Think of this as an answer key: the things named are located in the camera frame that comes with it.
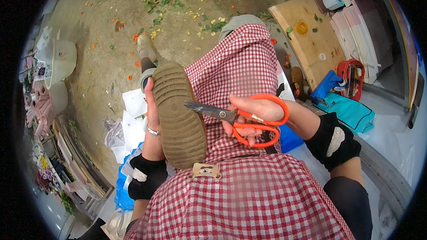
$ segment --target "beige sneaker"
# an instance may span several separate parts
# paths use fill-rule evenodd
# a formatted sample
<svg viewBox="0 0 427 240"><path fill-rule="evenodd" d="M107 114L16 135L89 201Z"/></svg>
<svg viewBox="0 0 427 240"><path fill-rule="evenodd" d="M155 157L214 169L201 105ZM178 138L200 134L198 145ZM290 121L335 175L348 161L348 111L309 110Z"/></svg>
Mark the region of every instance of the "beige sneaker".
<svg viewBox="0 0 427 240"><path fill-rule="evenodd" d="M184 101L195 101L184 68L176 62L167 62L152 77L167 161L180 170L202 163L207 150L205 122L201 114L184 106Z"/></svg>
<svg viewBox="0 0 427 240"><path fill-rule="evenodd" d="M148 55L150 60L154 62L157 59L156 53L154 53L153 47L151 46L150 36L140 34L137 39L137 51L140 55L140 51L143 50Z"/></svg>

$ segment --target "shoe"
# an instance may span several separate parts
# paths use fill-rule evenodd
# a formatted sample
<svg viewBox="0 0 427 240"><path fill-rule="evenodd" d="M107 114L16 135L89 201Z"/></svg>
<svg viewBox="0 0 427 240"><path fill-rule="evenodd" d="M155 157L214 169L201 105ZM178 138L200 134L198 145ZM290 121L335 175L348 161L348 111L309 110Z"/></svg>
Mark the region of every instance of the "shoe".
<svg viewBox="0 0 427 240"><path fill-rule="evenodd" d="M196 101L184 68L167 62L154 71L152 78L167 161L179 170L202 163L207 150L205 122L201 114L184 106L184 101Z"/></svg>
<svg viewBox="0 0 427 240"><path fill-rule="evenodd" d="M145 51L147 51L146 53L148 53L149 55L150 60L152 62L155 62L155 60L157 59L157 55L156 53L154 53L153 47L151 46L150 36L145 34L140 34L137 39L138 54L140 54L140 51L142 49L145 49Z"/></svg>

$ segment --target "wooden board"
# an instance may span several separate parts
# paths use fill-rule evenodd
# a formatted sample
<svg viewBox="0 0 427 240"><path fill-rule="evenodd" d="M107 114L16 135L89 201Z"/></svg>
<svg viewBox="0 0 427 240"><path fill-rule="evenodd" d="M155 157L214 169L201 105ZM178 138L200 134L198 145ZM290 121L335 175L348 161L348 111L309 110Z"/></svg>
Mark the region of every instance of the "wooden board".
<svg viewBox="0 0 427 240"><path fill-rule="evenodd" d="M269 8L270 13L277 20L286 34L286 28L292 27L290 44L300 62L308 84L313 91L330 70L341 61L346 60L344 51L330 24L331 18L321 14L315 0L291 0ZM314 15L322 18L323 22L316 21ZM307 23L306 36L301 36L295 30L295 25L300 20ZM326 60L322 61L319 55L324 53Z"/></svg>

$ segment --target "checkered fabric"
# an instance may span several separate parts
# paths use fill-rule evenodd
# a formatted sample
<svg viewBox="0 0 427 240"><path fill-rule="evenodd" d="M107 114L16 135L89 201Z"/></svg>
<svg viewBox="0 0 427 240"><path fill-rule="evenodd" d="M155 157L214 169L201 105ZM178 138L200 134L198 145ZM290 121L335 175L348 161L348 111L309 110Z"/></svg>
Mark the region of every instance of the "checkered fabric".
<svg viewBox="0 0 427 240"><path fill-rule="evenodd" d="M230 93L275 94L276 60L269 31L246 24L185 70L197 100L226 108ZM177 173L125 239L354 239L304 162L281 154L279 143L271 155L246 147L227 136L220 121L204 119L204 163L218 164L222 178ZM261 156L232 158L254 153Z"/></svg>

